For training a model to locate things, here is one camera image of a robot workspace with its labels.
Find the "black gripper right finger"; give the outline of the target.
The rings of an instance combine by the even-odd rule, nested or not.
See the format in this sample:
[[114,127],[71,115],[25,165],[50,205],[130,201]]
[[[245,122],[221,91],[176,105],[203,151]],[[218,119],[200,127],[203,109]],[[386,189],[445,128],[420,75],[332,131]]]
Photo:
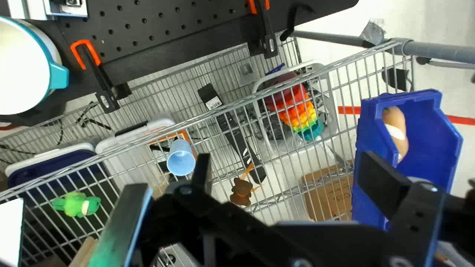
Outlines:
[[412,182],[372,151],[359,154],[357,183],[389,219],[383,263],[430,267],[445,194],[430,182]]

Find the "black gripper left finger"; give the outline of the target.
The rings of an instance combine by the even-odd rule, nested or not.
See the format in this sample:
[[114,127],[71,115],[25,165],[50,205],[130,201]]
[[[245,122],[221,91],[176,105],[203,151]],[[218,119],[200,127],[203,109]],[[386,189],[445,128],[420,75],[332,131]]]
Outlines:
[[87,267],[127,267],[130,263],[151,194],[153,189],[147,183],[123,186]]

